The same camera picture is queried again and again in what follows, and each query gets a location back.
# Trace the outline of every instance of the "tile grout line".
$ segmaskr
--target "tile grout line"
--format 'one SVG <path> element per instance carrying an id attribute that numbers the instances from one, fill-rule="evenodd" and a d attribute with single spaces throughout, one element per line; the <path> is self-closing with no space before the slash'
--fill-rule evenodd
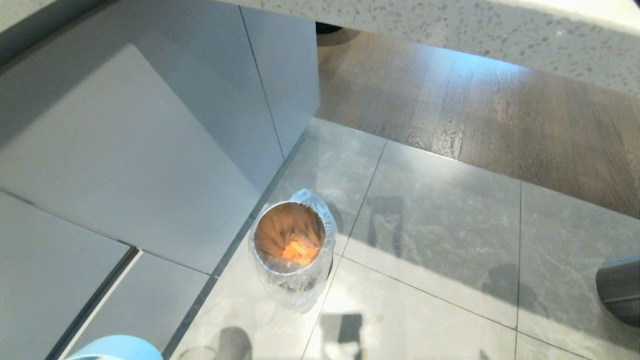
<path id="1" fill-rule="evenodd" d="M 577 357 L 581 357 L 581 358 L 586 359 L 586 360 L 592 360 L 592 359 L 590 359 L 590 358 L 588 358 L 588 357 L 586 357 L 586 356 L 583 356 L 583 355 L 580 355 L 580 354 L 576 354 L 575 352 L 572 352 L 571 350 L 567 350 L 567 349 L 565 349 L 565 348 L 561 348 L 561 347 L 559 347 L 559 346 L 557 346 L 557 345 L 554 345 L 554 344 L 551 344 L 551 343 L 547 343 L 545 340 L 538 339 L 538 338 L 536 338 L 535 336 L 531 336 L 531 335 L 529 335 L 529 334 L 525 334 L 525 333 L 524 333 L 524 332 L 522 332 L 522 331 L 516 331 L 516 339 L 518 338 L 518 337 L 517 337 L 517 334 L 522 334 L 522 335 L 524 335 L 524 336 L 527 336 L 528 338 L 532 338 L 533 340 L 540 341 L 540 342 L 541 342 L 541 343 L 543 343 L 543 344 L 547 344 L 547 345 L 549 345 L 550 347 L 554 347 L 554 348 L 556 348 L 556 349 L 558 349 L 558 350 L 562 350 L 562 351 L 564 351 L 564 352 L 568 352 L 569 354 L 575 355 L 575 356 L 577 356 Z"/>
<path id="2" fill-rule="evenodd" d="M 516 329 L 514 329 L 514 328 L 512 328 L 512 327 L 509 327 L 509 326 L 507 326 L 507 325 L 504 325 L 503 323 L 500 323 L 500 322 L 498 322 L 498 321 L 496 321 L 496 320 L 494 320 L 494 319 L 490 319 L 490 318 L 488 318 L 488 317 L 486 317 L 486 316 L 484 316 L 484 315 L 480 315 L 480 314 L 475 313 L 475 312 L 473 312 L 473 311 L 471 311 L 471 310 L 469 310 L 469 309 L 465 309 L 464 307 L 462 307 L 462 306 L 460 306 L 460 305 L 457 305 L 457 304 L 454 304 L 454 303 L 452 303 L 451 301 L 449 301 L 449 300 L 447 300 L 447 299 L 443 299 L 443 298 L 441 298 L 441 297 L 439 297 L 439 296 L 437 296 L 437 295 L 434 295 L 434 294 L 432 294 L 432 293 L 430 293 L 430 292 L 424 291 L 423 289 L 417 288 L 417 287 L 415 287 L 414 285 L 408 284 L 408 283 L 406 283 L 406 282 L 404 282 L 404 281 L 402 281 L 402 280 L 400 280 L 400 279 L 396 279 L 395 277 L 392 277 L 391 275 L 387 275 L 387 274 L 385 274 L 385 273 L 383 273 L 383 272 L 380 272 L 380 271 L 378 271 L 378 270 L 376 270 L 376 269 L 374 269 L 374 268 L 370 268 L 370 267 L 368 267 L 367 265 L 364 265 L 364 264 L 361 264 L 361 263 L 359 263 L 359 262 L 355 261 L 354 259 L 349 259 L 349 258 L 348 258 L 348 257 L 346 257 L 346 256 L 343 256 L 343 258 L 345 258 L 345 259 L 347 259 L 347 260 L 349 260 L 349 261 L 352 261 L 352 262 L 354 262 L 354 263 L 356 263 L 356 264 L 358 264 L 358 265 L 360 265 L 360 266 L 363 266 L 363 267 L 365 267 L 365 268 L 367 268 L 367 269 L 369 269 L 369 270 L 371 270 L 371 271 L 373 271 L 373 272 L 377 272 L 377 273 L 378 273 L 378 274 L 380 274 L 380 275 L 384 275 L 384 276 L 388 277 L 389 279 L 393 279 L 393 280 L 395 280 L 395 281 L 397 281 L 397 282 L 400 282 L 400 283 L 402 283 L 402 284 L 405 284 L 405 285 L 409 286 L 410 288 L 416 289 L 416 290 L 418 290 L 418 291 L 420 291 L 420 292 L 422 292 L 422 293 L 425 293 L 425 294 L 427 294 L 427 295 L 429 295 L 429 296 L 432 296 L 432 297 L 434 297 L 434 298 L 436 298 L 436 299 L 438 299 L 438 300 L 442 300 L 442 301 L 444 301 L 444 302 L 446 302 L 446 303 L 448 303 L 448 304 L 451 304 L 451 305 L 453 305 L 453 306 L 455 306 L 455 307 L 457 307 L 457 308 L 459 308 L 459 309 L 462 309 L 462 310 L 464 310 L 464 311 L 466 311 L 466 312 L 468 312 L 468 313 L 472 313 L 473 315 L 480 316 L 481 318 L 484 318 L 484 319 L 486 319 L 486 320 L 489 320 L 489 321 L 491 321 L 491 322 L 494 322 L 494 323 L 496 323 L 496 324 L 498 324 L 498 325 L 500 325 L 500 326 L 506 327 L 507 329 L 511 329 L 511 330 L 517 331 Z"/>
<path id="3" fill-rule="evenodd" d="M 518 320 L 520 319 L 520 258 L 522 254 L 522 180 L 520 180 L 520 216 L 518 221 L 518 292 L 516 297 L 516 343 L 513 349 L 513 359 L 518 355 Z"/>
<path id="4" fill-rule="evenodd" d="M 326 298 L 329 297 L 329 291 L 331 291 L 331 286 L 333 285 L 333 280 L 335 279 L 335 276 L 338 272 L 338 267 L 340 267 L 340 263 L 342 262 L 342 256 L 340 256 L 340 258 L 338 259 L 338 263 L 335 265 L 334 268 L 332 268 L 333 271 L 333 276 L 331 277 L 331 282 L 329 283 L 329 287 L 327 287 L 326 289 L 326 295 L 324 296 L 324 299 L 322 300 L 322 305 L 320 305 L 320 311 L 318 311 L 318 316 L 316 317 L 316 320 L 314 321 L 314 326 L 311 328 L 311 333 L 309 334 L 309 339 L 307 340 L 307 344 L 305 345 L 305 349 L 302 352 L 302 355 L 300 356 L 300 360 L 304 359 L 305 354 L 307 353 L 307 348 L 309 347 L 309 343 L 311 342 L 311 338 L 314 335 L 314 330 L 316 329 L 316 326 L 318 325 L 318 320 L 320 319 L 320 316 L 322 315 L 322 309 L 324 308 L 324 303 L 326 302 Z"/>
<path id="5" fill-rule="evenodd" d="M 344 256 L 344 252 L 347 250 L 347 245 L 349 245 L 349 240 L 351 239 L 351 235 L 353 234 L 353 229 L 356 227 L 356 223 L 358 222 L 358 217 L 360 217 L 360 212 L 364 207 L 364 201 L 367 198 L 367 194 L 369 194 L 369 189 L 371 189 L 371 184 L 373 184 L 373 178 L 376 177 L 376 172 L 378 171 L 378 166 L 380 165 L 380 160 L 382 160 L 382 155 L 385 153 L 385 149 L 387 148 L 387 144 L 389 140 L 385 140 L 385 144 L 382 145 L 382 151 L 380 151 L 380 156 L 378 156 L 378 162 L 376 163 L 376 167 L 373 169 L 373 174 L 371 174 L 371 180 L 369 180 L 369 185 L 367 185 L 367 190 L 364 192 L 364 196 L 362 197 L 362 202 L 360 203 L 360 208 L 358 209 L 358 213 L 356 214 L 356 218 L 353 221 L 353 226 L 349 232 L 349 237 L 347 237 L 347 243 L 344 244 L 344 249 L 340 253 L 340 256 Z"/>

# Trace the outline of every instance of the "trash can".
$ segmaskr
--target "trash can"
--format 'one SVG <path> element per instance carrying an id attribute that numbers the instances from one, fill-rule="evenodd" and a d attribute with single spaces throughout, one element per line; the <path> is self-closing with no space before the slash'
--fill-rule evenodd
<path id="1" fill-rule="evenodd" d="M 333 263 L 336 226 L 327 205 L 300 190 L 263 211 L 251 234 L 250 251 L 265 290 L 284 308 L 311 309 Z"/>
<path id="2" fill-rule="evenodd" d="M 596 273 L 602 304 L 621 321 L 640 327 L 640 255 L 606 261 Z"/>

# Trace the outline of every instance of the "light blue object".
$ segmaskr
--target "light blue object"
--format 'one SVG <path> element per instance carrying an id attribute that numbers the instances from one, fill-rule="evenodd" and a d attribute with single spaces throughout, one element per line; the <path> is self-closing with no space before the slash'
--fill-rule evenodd
<path id="1" fill-rule="evenodd" d="M 67 360 L 163 360 L 149 342 L 130 335 L 110 335 L 93 340 Z"/>

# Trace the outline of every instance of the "quartz countertop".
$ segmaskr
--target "quartz countertop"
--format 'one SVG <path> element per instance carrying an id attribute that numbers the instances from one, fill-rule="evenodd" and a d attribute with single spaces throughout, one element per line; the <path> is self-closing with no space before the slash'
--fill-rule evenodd
<path id="1" fill-rule="evenodd" d="M 0 0 L 0 32 L 56 0 Z M 640 97 L 633 0 L 225 0 L 549 71 Z"/>

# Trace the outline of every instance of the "cabinet door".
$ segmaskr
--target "cabinet door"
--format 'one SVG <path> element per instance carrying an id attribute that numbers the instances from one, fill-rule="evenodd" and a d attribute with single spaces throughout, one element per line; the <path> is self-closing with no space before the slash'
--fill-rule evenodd
<path id="1" fill-rule="evenodd" d="M 284 155 L 319 104 L 316 24 L 242 7 L 246 31 Z"/>
<path id="2" fill-rule="evenodd" d="M 128 249 L 0 192 L 0 359 L 44 359 Z"/>
<path id="3" fill-rule="evenodd" d="M 117 1 L 0 94 L 0 187 L 207 273 L 283 161 L 230 4 Z"/>
<path id="4" fill-rule="evenodd" d="M 207 279 L 202 273 L 142 254 L 71 353 L 97 338 L 114 334 L 137 336 L 162 352 Z"/>

